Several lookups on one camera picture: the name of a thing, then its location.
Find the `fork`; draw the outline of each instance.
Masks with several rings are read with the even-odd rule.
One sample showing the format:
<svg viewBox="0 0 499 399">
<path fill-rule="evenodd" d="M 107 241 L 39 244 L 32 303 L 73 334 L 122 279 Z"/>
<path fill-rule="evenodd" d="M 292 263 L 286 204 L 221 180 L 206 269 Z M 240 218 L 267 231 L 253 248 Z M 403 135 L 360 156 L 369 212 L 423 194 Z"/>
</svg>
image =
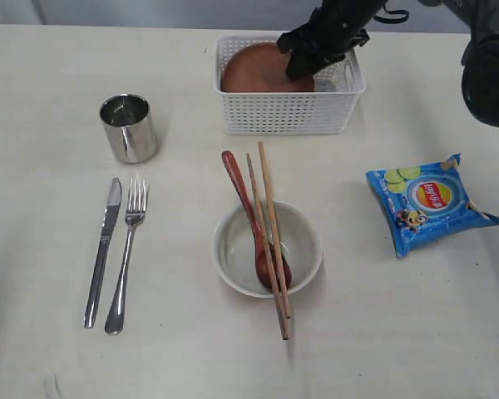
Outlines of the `fork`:
<svg viewBox="0 0 499 399">
<path fill-rule="evenodd" d="M 115 294 L 111 302 L 109 314 L 106 320 L 106 333 L 118 334 L 124 328 L 124 311 L 126 309 L 126 285 L 127 269 L 130 264 L 131 247 L 135 237 L 136 227 L 141 224 L 146 217 L 146 205 L 148 202 L 148 185 L 144 180 L 131 179 L 130 192 L 127 199 L 127 209 L 125 221 L 127 224 L 127 240 L 124 248 L 124 258 Z"/>
</svg>

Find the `brown bowl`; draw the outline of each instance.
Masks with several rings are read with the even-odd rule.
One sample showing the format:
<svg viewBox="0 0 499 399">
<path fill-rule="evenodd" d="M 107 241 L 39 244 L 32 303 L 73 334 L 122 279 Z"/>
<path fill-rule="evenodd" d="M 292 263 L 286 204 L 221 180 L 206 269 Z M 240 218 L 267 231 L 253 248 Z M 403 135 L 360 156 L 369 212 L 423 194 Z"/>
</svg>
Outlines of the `brown bowl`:
<svg viewBox="0 0 499 399">
<path fill-rule="evenodd" d="M 314 79 L 291 81 L 286 76 L 290 54 L 275 43 L 248 46 L 231 57 L 224 70 L 221 90 L 232 93 L 313 92 Z"/>
</svg>

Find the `plastic basket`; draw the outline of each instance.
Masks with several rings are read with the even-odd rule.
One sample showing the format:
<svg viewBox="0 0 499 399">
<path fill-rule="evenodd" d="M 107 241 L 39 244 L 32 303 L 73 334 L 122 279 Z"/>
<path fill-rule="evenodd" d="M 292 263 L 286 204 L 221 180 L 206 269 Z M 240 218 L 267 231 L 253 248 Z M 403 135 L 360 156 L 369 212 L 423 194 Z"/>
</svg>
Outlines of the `plastic basket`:
<svg viewBox="0 0 499 399">
<path fill-rule="evenodd" d="M 352 50 L 314 76 L 314 93 L 226 93 L 220 79 L 239 50 L 278 36 L 225 36 L 216 43 L 215 89 L 228 135 L 332 135 L 341 133 L 366 83 Z"/>
</svg>

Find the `cup rim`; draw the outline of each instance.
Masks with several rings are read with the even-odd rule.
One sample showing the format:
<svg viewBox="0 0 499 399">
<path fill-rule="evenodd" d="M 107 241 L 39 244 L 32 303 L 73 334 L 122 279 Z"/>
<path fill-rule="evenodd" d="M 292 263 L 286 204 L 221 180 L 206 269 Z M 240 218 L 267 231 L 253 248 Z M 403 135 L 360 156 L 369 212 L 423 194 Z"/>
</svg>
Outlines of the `cup rim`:
<svg viewBox="0 0 499 399">
<path fill-rule="evenodd" d="M 115 100 L 117 98 L 120 98 L 120 97 L 134 97 L 134 98 L 142 101 L 146 105 L 146 113 L 144 114 L 144 116 L 142 118 L 140 118 L 140 120 L 138 120 L 137 122 L 131 123 L 131 124 L 128 124 L 128 125 L 117 126 L 117 125 L 113 125 L 113 124 L 107 122 L 104 119 L 104 117 L 101 115 L 104 107 L 107 106 L 107 104 L 109 104 L 111 101 L 113 101 L 113 100 Z M 98 111 L 98 115 L 99 115 L 101 121 L 105 125 L 108 125 L 110 127 L 131 127 L 131 126 L 136 125 L 137 123 L 142 122 L 144 119 L 146 119 L 148 117 L 149 114 L 150 114 L 150 103 L 146 100 L 146 98 L 144 98 L 143 96 L 139 96 L 138 94 L 132 94 L 132 93 L 121 93 L 121 94 L 116 94 L 115 96 L 109 97 L 107 100 L 103 101 L 103 103 L 101 104 L 100 109 Z"/>
<path fill-rule="evenodd" d="M 280 206 L 284 206 L 285 208 L 288 208 L 289 210 L 296 213 L 303 220 L 303 222 L 309 227 L 309 233 L 314 240 L 314 253 L 315 253 L 314 262 L 311 265 L 309 273 L 305 276 L 305 278 L 301 280 L 301 282 L 299 282 L 297 286 L 289 289 L 288 294 L 290 295 L 292 293 L 297 293 L 300 289 L 304 288 L 307 284 L 309 284 L 310 281 L 314 278 L 314 276 L 318 272 L 323 261 L 322 239 L 312 221 L 307 216 L 305 216 L 304 213 L 301 212 L 299 209 L 283 201 L 274 200 L 274 204 L 275 205 L 280 204 Z M 220 222 L 218 222 L 218 224 L 216 225 L 215 230 L 213 232 L 212 240 L 210 241 L 210 257 L 213 261 L 216 271 L 218 272 L 222 280 L 224 280 L 224 282 L 227 283 L 234 290 L 253 298 L 263 298 L 263 299 L 273 298 L 274 297 L 273 293 L 255 293 L 253 291 L 248 290 L 247 288 L 241 287 L 225 273 L 225 271 L 222 269 L 220 265 L 220 256 L 217 250 L 220 244 L 220 232 L 224 230 L 225 226 L 231 220 L 231 218 L 233 218 L 233 216 L 235 216 L 235 214 L 239 212 L 241 209 L 242 211 L 244 211 L 242 204 L 239 204 L 238 206 L 233 208 L 230 212 L 225 214 L 220 220 Z"/>
</svg>

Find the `potato chip bag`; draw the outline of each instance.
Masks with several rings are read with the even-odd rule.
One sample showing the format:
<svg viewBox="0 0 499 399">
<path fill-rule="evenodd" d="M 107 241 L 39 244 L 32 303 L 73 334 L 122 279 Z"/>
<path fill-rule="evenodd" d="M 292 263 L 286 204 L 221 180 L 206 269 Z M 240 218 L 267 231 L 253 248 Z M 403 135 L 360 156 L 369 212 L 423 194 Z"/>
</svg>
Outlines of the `potato chip bag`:
<svg viewBox="0 0 499 399">
<path fill-rule="evenodd" d="M 457 172 L 460 154 L 448 160 L 366 176 L 387 217 L 398 257 L 435 239 L 466 229 L 497 226 L 469 199 Z"/>
</svg>

